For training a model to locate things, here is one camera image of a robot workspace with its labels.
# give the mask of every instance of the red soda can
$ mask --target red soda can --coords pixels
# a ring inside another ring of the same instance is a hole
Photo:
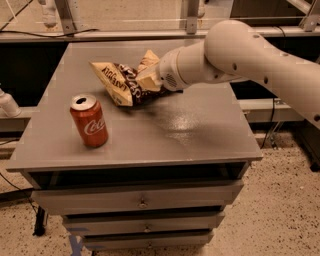
[[[91,94],[74,96],[70,104],[70,113],[84,145],[99,147],[108,140],[101,104],[96,97]]]

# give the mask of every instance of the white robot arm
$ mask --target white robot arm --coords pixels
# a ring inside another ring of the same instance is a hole
[[[320,129],[320,65],[277,49],[242,22],[214,25],[204,42],[167,53],[155,70],[155,84],[171,91],[199,82],[250,79]]]

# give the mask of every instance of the gray cabinet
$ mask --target gray cabinet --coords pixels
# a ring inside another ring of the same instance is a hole
[[[12,155],[7,169],[90,250],[208,243],[249,164],[262,158],[228,83],[118,108],[88,64],[135,67],[146,49],[161,57],[193,42],[69,44]],[[69,113],[82,92],[102,105],[110,137],[100,148],[82,144]]]

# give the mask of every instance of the cable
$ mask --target cable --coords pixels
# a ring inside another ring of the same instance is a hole
[[[3,176],[3,174],[2,174],[1,172],[0,172],[0,176],[1,176],[6,182],[8,182],[8,184],[10,184],[12,187],[14,187],[15,189],[17,189],[18,191],[21,191],[21,192],[25,195],[25,197],[26,197],[26,199],[29,201],[29,204],[31,205],[32,209],[33,209],[34,212],[37,214],[36,207],[32,204],[30,197],[29,197],[21,188],[19,188],[19,187],[17,187],[16,185],[12,184],[6,177]]]
[[[23,34],[23,35],[29,35],[29,36],[37,36],[37,37],[44,37],[44,38],[60,38],[60,37],[66,37],[66,36],[74,36],[76,34],[81,34],[85,32],[93,32],[93,31],[99,31],[99,29],[86,29],[86,30],[81,30],[73,33],[67,33],[67,34],[62,34],[62,35],[57,35],[57,36],[49,36],[49,35],[42,35],[42,34],[36,34],[36,33],[30,33],[30,32],[24,32],[24,31],[16,31],[16,30],[5,30],[5,31],[0,31],[0,33],[11,33],[11,34]]]
[[[15,15],[18,16],[25,8],[27,8],[27,6],[29,4],[31,4],[33,0],[30,0],[28,3],[25,4],[25,6],[23,6]],[[11,17],[8,22],[6,22],[6,24],[4,24],[1,28],[0,28],[0,31],[4,30],[9,24],[10,22],[14,19],[14,17]]]
[[[0,146],[5,145],[5,144],[8,144],[8,143],[10,143],[10,142],[14,142],[14,141],[19,141],[19,139],[8,140],[8,141],[6,141],[6,142],[2,142],[2,143],[0,143]]]
[[[260,149],[263,149],[264,144],[265,144],[265,142],[267,140],[268,134],[269,134],[269,132],[270,132],[270,130],[272,128],[274,112],[275,112],[275,100],[274,100],[274,98],[272,98],[272,113],[271,113],[271,120],[270,120],[270,128],[266,131],[266,135],[264,137],[264,140],[263,140],[263,143],[262,143],[262,146],[260,147]]]

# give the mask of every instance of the floor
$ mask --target floor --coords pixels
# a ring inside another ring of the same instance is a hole
[[[255,131],[258,143],[263,131]],[[268,256],[320,255],[320,173],[309,169],[309,156],[292,130],[277,135],[279,149],[267,142],[264,158],[254,162],[243,177],[244,188],[211,242],[203,247],[181,246],[98,252],[101,256]],[[6,172],[14,143],[0,146],[0,171],[20,188],[30,185],[18,174]],[[0,193],[15,190],[0,179]],[[46,233],[33,236],[35,213],[27,201],[0,208],[0,255],[72,254],[62,219],[49,216]],[[85,248],[82,256],[91,255]]]

